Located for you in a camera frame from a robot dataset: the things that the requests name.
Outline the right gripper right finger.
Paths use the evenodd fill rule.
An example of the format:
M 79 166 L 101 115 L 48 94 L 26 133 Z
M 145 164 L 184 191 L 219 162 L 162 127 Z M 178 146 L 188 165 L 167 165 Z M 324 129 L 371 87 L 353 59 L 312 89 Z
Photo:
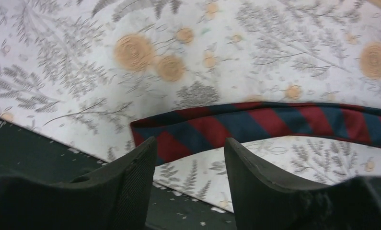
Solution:
M 381 230 L 381 176 L 314 182 L 227 138 L 224 156 L 239 230 Z

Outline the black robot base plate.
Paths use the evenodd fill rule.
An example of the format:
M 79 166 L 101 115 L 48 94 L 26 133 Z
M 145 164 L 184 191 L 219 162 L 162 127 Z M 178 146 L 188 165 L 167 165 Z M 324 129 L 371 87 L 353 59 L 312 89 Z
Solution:
M 105 162 L 0 118 L 0 165 L 45 182 L 70 181 Z M 148 230 L 234 230 L 232 213 L 152 186 L 146 220 Z

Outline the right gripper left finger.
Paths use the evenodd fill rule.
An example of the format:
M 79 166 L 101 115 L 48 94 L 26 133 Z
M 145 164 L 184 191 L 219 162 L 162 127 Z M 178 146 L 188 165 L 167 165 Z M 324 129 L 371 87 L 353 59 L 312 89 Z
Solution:
M 0 166 L 0 230 L 142 230 L 157 143 L 69 182 L 46 183 Z

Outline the red navy striped tie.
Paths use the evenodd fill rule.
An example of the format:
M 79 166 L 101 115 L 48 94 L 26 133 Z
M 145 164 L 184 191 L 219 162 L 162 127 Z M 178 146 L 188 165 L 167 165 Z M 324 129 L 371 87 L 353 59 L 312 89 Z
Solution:
M 154 137 L 157 165 L 224 146 L 282 136 L 337 139 L 381 148 L 381 109 L 339 103 L 248 102 L 175 110 L 130 124 L 138 146 Z

